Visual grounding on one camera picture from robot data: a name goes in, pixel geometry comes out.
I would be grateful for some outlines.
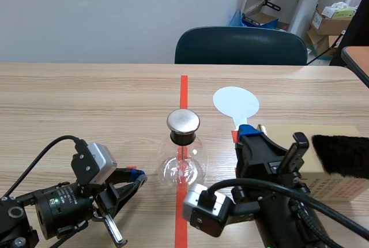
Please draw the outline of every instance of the robotic arm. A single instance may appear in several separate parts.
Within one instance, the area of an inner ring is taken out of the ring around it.
[[[19,197],[10,196],[41,157],[64,139],[72,139],[76,144],[77,153],[71,162],[76,182],[59,183]],[[113,218],[147,181],[147,176],[141,170],[116,167],[115,159],[104,145],[94,142],[87,145],[84,140],[72,136],[53,141],[1,198],[0,247],[33,248],[37,245],[37,232],[29,225],[24,209],[30,205],[36,207],[45,239],[55,236],[59,239],[53,248],[87,228],[89,220],[103,222],[115,246],[124,246],[127,240]],[[117,183],[129,184],[116,189]]]
[[[236,143],[237,179],[207,188],[194,185],[183,202],[183,218],[211,235],[221,235],[226,225],[255,220],[268,248],[342,248],[328,237],[313,208],[369,240],[369,231],[328,206],[312,199],[301,179],[302,157],[309,147],[303,133],[286,150],[262,131],[239,128]],[[231,187],[233,201],[216,192]]]

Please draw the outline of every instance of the glass bulb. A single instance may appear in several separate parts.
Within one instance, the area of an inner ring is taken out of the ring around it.
[[[208,166],[208,155],[195,131],[199,117],[190,110],[177,110],[167,119],[171,134],[161,142],[158,154],[158,176],[168,186],[202,183]]]

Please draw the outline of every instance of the metal lid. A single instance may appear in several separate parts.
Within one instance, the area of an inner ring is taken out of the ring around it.
[[[200,119],[193,111],[180,109],[169,114],[167,125],[176,134],[193,134],[200,126]]]

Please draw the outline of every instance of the chair backrest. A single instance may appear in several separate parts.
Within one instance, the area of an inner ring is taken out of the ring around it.
[[[219,65],[306,65],[298,36],[270,29],[203,27],[179,39],[175,63]]]

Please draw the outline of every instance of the black brush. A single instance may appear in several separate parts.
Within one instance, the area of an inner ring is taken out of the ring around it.
[[[317,135],[311,139],[329,174],[369,179],[369,138]]]

